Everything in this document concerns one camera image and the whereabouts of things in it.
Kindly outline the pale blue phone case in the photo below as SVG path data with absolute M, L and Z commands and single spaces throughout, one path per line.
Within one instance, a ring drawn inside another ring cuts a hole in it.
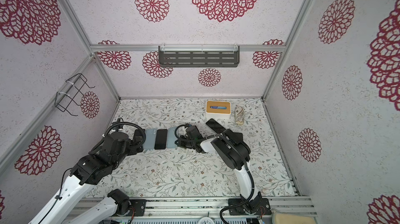
M 175 142 L 178 140 L 175 135 L 175 130 L 176 127 L 170 127 L 168 128 L 167 132 L 167 142 L 166 142 L 166 148 L 167 149 L 174 149 L 177 147 Z

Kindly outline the black phone pale green case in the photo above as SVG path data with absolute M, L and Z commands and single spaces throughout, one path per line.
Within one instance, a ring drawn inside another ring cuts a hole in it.
M 156 131 L 154 149 L 155 150 L 164 150 L 167 145 L 167 140 L 168 140 L 168 130 L 167 129 L 158 129 Z

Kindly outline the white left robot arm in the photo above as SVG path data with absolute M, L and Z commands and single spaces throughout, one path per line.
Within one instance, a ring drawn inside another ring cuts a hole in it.
M 143 146 L 146 134 L 138 129 L 139 135 L 129 138 L 128 134 L 115 131 L 105 133 L 102 140 L 71 168 L 63 178 L 60 189 L 42 210 L 30 221 L 31 224 L 60 224 L 77 203 L 104 177 L 109 176 L 130 155 Z

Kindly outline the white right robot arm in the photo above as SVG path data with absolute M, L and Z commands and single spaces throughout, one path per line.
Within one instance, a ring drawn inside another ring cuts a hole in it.
M 174 131 L 175 145 L 184 149 L 193 149 L 198 153 L 216 152 L 225 165 L 232 169 L 240 187 L 240 197 L 228 200 L 228 206 L 220 211 L 230 215 L 270 215 L 269 201 L 257 189 L 250 170 L 250 147 L 243 136 L 230 129 L 222 133 L 203 137 L 194 125 L 179 125 Z

